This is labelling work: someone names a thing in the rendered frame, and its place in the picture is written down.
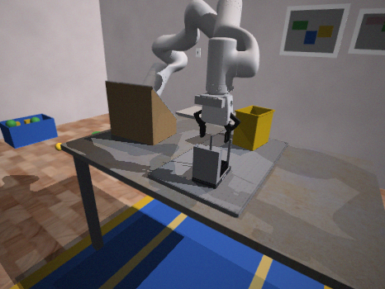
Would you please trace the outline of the yellow open-top bin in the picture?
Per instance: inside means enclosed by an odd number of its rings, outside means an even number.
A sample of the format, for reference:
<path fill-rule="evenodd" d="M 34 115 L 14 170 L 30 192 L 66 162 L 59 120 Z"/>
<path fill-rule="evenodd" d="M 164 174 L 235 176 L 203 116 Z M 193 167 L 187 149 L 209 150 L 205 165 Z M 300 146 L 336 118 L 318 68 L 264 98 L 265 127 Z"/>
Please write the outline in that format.
<path fill-rule="evenodd" d="M 235 110 L 235 116 L 241 123 L 234 129 L 232 144 L 251 151 L 266 144 L 274 111 L 257 106 Z"/>

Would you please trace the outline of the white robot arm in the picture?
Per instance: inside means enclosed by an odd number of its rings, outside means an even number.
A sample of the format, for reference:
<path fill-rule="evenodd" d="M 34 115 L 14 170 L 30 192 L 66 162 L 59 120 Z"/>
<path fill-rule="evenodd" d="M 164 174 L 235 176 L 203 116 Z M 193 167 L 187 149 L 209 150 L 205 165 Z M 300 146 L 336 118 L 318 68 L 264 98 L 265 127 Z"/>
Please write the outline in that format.
<path fill-rule="evenodd" d="M 187 65 L 183 51 L 199 41 L 202 31 L 210 39 L 206 81 L 210 94 L 196 95 L 194 104 L 223 108 L 226 99 L 222 94 L 234 90 L 233 78 L 252 78 L 259 69 L 259 46 L 240 27 L 241 11 L 242 0 L 219 0 L 216 13 L 203 0 L 192 0 L 185 9 L 185 27 L 177 35 L 160 36 L 154 41 L 153 53 L 166 64 L 154 63 L 142 85 L 152 86 L 160 96 L 170 75 Z"/>

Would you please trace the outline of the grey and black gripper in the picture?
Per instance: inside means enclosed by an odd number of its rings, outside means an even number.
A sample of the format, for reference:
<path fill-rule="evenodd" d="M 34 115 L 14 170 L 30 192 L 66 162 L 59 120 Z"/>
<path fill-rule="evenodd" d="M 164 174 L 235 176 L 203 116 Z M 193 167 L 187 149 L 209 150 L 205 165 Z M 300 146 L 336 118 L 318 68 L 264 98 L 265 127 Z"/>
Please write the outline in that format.
<path fill-rule="evenodd" d="M 229 93 L 222 94 L 225 95 L 222 98 L 225 98 L 225 106 L 223 108 L 218 107 L 209 107 L 203 106 L 200 111 L 193 113 L 196 122 L 200 126 L 200 138 L 206 135 L 206 123 L 211 123 L 219 126 L 224 126 L 226 128 L 225 140 L 226 144 L 231 139 L 231 132 L 241 123 L 241 121 L 233 115 L 233 98 Z M 201 118 L 199 115 L 201 115 Z M 230 120 L 229 120 L 230 119 Z M 231 121 L 234 121 L 235 124 L 231 126 Z M 205 122 L 205 123 L 204 123 Z"/>

